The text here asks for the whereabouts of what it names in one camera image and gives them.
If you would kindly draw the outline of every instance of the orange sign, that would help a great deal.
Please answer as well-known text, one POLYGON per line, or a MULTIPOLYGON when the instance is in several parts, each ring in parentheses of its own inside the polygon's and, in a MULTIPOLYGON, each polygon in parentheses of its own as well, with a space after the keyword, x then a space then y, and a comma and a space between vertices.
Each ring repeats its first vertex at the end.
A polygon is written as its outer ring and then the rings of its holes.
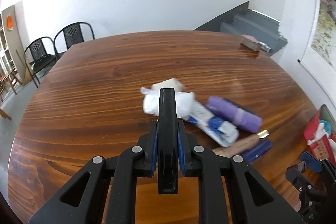
POLYGON ((7 29, 12 30, 14 27, 12 16, 7 17, 7 29))

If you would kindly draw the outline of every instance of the staircase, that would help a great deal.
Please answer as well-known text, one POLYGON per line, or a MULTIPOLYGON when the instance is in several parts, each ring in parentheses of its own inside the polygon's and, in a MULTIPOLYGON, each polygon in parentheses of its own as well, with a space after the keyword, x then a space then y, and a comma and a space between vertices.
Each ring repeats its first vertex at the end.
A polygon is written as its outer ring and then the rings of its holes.
POLYGON ((244 15, 234 15, 230 24, 222 22, 220 32, 251 35, 258 41, 270 46, 272 49, 266 54, 272 56, 287 44, 287 40, 279 34, 278 27, 278 21, 252 10, 247 10, 244 15))

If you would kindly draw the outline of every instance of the concrete floor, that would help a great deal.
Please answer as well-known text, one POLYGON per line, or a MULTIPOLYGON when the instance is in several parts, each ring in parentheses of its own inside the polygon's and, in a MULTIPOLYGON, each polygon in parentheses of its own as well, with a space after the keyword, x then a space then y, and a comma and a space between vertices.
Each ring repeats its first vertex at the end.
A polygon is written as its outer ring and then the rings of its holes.
POLYGON ((17 95, 15 95, 14 92, 10 90, 10 88, 8 90, 8 93, 6 93, 6 91, 2 93, 4 102, 0 102, 1 109, 12 118, 10 121, 0 117, 0 191, 7 202, 7 174, 9 156, 11 155, 11 149, 16 130, 20 124, 29 101, 36 91, 36 86, 32 81, 25 86, 16 84, 15 91, 17 92, 17 95))

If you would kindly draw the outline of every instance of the purple roll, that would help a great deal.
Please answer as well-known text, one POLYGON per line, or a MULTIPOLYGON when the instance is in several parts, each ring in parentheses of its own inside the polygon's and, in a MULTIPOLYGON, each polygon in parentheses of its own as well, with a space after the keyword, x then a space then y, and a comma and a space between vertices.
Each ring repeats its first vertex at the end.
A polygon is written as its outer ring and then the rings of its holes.
POLYGON ((251 133, 258 133, 263 122, 259 116, 217 96, 209 97, 206 108, 216 116, 221 117, 224 120, 233 123, 236 127, 251 133))

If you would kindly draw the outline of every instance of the beige marker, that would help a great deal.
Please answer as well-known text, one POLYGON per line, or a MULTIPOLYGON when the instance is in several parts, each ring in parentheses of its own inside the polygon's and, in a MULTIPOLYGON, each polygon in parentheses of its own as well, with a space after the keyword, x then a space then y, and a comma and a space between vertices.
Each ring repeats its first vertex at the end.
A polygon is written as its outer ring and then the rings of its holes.
POLYGON ((219 156, 231 158, 234 155, 239 155, 241 152, 251 149, 253 146, 255 146, 259 139, 263 139, 269 135, 267 130, 263 130, 259 132, 258 134, 252 134, 251 136, 248 136, 246 138, 243 138, 241 140, 236 141, 233 143, 230 147, 217 147, 213 149, 212 151, 219 156))

